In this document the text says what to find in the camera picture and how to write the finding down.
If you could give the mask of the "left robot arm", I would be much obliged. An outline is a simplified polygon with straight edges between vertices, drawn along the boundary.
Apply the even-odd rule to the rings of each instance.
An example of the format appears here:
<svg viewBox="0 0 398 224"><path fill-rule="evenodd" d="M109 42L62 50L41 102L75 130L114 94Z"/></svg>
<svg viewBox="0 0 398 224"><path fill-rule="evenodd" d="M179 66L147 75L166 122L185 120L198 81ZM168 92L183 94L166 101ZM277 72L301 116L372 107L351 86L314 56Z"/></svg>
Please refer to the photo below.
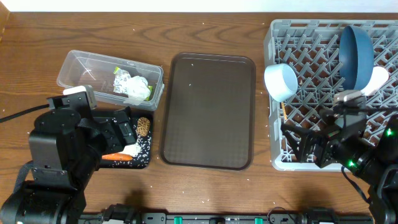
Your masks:
<svg viewBox="0 0 398 224"><path fill-rule="evenodd" d="M1 207L3 223L78 223L84 191L102 156L135 139L131 110L92 112L70 108L40 115L29 136L32 161L20 170Z"/></svg>

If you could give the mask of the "orange carrot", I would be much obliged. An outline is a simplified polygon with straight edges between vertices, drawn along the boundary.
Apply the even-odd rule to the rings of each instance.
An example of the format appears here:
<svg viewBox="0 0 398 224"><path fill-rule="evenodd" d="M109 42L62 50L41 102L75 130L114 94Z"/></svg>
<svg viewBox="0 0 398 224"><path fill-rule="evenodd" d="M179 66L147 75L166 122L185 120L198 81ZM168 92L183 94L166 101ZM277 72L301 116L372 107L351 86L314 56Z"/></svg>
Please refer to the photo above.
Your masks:
<svg viewBox="0 0 398 224"><path fill-rule="evenodd" d="M133 157L129 154L122 154L122 153L114 153L114 154L107 154L102 156L102 160L108 161L130 161Z"/></svg>

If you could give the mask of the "dark blue bowl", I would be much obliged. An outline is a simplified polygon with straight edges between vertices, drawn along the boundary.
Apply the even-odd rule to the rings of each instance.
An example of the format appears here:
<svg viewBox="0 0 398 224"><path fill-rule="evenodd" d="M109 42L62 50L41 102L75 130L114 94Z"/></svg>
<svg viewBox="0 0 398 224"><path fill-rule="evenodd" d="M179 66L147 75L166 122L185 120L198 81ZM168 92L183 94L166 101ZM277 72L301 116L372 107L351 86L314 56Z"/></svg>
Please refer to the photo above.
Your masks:
<svg viewBox="0 0 398 224"><path fill-rule="evenodd" d="M368 33L356 26L346 26L340 37L340 77L344 90L362 90L373 72L373 43Z"/></svg>

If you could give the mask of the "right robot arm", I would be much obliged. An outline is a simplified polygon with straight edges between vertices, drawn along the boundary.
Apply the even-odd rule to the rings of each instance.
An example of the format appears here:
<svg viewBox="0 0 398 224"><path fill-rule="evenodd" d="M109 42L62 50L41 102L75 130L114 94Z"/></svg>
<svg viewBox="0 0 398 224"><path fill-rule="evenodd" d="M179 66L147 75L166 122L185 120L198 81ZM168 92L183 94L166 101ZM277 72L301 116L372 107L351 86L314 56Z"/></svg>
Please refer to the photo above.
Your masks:
<svg viewBox="0 0 398 224"><path fill-rule="evenodd" d="M297 159L313 154L315 164L324 168L339 163L369 184L366 197L376 223L397 223L397 115L390 118L376 147L363 141L358 132L343 137L344 129L331 126L322 131L282 124L282 134Z"/></svg>

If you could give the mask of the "foil wrapper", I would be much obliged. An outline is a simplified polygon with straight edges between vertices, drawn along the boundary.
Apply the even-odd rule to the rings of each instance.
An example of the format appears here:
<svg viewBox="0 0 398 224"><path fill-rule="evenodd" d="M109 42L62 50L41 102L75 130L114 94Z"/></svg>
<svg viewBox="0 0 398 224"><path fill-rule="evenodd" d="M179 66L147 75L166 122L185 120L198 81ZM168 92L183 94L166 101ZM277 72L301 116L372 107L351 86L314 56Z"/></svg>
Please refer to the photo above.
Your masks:
<svg viewBox="0 0 398 224"><path fill-rule="evenodd" d="M123 70L119 67L115 67L114 69L114 92L115 93L127 93L127 81L131 79L131 75L128 71Z"/></svg>

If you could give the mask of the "brown mushroom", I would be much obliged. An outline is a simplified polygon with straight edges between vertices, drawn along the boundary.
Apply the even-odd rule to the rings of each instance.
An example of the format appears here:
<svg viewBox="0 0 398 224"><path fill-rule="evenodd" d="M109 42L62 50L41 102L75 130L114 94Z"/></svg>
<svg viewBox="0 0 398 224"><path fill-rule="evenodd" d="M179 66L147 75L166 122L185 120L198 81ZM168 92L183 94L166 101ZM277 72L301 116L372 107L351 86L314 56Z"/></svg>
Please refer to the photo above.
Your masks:
<svg viewBox="0 0 398 224"><path fill-rule="evenodd" d="M150 120L146 117L140 117L137 120L137 127L136 127L136 133L142 137L145 137L148 135L150 131Z"/></svg>

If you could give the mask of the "yellow green snack packet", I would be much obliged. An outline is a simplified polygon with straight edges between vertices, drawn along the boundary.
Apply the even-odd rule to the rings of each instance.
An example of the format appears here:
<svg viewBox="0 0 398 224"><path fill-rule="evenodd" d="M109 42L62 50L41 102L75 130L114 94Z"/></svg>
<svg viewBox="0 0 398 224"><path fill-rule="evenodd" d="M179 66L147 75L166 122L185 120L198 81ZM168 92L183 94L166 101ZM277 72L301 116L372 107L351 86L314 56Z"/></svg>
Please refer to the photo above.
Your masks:
<svg viewBox="0 0 398 224"><path fill-rule="evenodd" d="M150 93L149 93L148 97L146 98L146 101L150 101L150 99L151 99L151 96L153 94L153 86L149 85L148 89L150 90Z"/></svg>

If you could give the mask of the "light blue rice bowl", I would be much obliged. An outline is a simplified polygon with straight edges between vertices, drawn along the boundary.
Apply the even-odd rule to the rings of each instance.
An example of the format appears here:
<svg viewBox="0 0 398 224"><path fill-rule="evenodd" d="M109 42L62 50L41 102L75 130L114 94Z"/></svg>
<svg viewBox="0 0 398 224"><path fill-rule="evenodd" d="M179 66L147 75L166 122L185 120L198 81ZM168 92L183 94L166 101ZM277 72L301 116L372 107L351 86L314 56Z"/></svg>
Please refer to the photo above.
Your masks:
<svg viewBox="0 0 398 224"><path fill-rule="evenodd" d="M278 102L283 102L296 95L298 80L293 69L285 64L275 64L266 67L264 83L269 95Z"/></svg>

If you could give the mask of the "pink cup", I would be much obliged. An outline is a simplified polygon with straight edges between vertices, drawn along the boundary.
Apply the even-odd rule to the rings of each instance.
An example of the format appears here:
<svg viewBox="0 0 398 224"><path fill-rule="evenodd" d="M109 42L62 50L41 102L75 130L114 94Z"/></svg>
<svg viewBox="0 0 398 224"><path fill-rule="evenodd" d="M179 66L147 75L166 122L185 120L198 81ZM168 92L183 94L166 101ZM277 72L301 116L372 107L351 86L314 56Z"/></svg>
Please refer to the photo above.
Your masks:
<svg viewBox="0 0 398 224"><path fill-rule="evenodd" d="M380 66L374 67L369 83L361 90L364 96L373 96L389 79L388 71Z"/></svg>

